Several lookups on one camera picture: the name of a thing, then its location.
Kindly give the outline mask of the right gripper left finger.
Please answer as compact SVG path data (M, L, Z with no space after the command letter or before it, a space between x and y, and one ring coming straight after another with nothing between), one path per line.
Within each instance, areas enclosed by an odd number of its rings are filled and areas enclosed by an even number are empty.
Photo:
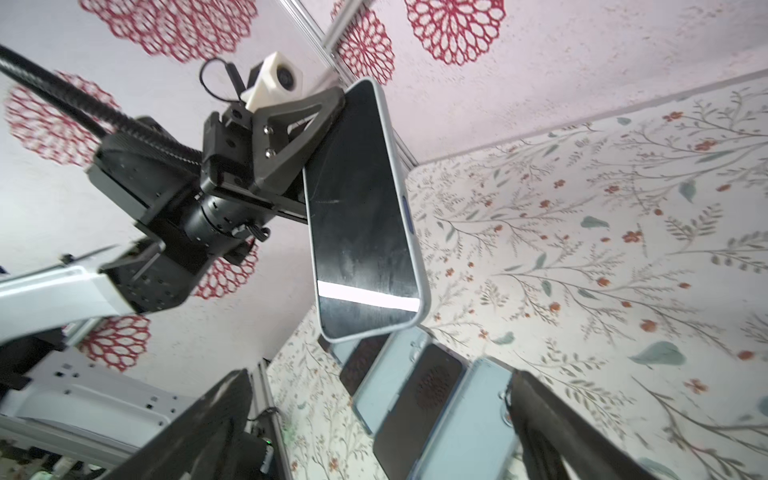
M253 392L245 369L233 370L108 479L233 479Z

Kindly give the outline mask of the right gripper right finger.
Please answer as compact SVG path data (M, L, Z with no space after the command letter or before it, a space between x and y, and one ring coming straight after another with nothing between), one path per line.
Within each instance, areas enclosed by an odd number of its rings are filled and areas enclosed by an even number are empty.
M530 479L654 477L527 371L512 372L506 408Z

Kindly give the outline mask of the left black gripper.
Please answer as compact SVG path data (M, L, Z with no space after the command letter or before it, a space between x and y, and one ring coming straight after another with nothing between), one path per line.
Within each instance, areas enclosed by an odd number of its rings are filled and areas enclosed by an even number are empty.
M188 157L151 118L107 135L88 179L142 235L117 263L239 263L273 219L306 223L301 170L344 105L340 87L255 113L232 105Z

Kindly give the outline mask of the grey phone case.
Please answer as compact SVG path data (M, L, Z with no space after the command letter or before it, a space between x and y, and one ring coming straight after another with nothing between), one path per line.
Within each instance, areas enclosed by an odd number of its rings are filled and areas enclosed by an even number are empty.
M356 348L359 345L359 340L350 340L350 341L344 341L339 343L333 343L330 346L330 354L333 357L333 359L336 361L336 363L343 367Z
M505 395L512 368L476 359L419 460L414 479L502 479L519 441Z
M373 438L416 362L434 336L427 329L412 327L388 337L352 400L352 410L366 434Z

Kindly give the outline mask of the blue bare phone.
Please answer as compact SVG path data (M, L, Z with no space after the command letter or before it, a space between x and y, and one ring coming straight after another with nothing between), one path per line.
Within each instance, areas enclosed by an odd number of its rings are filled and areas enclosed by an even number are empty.
M466 361L427 345L374 437L373 454L389 479L413 472L466 370Z

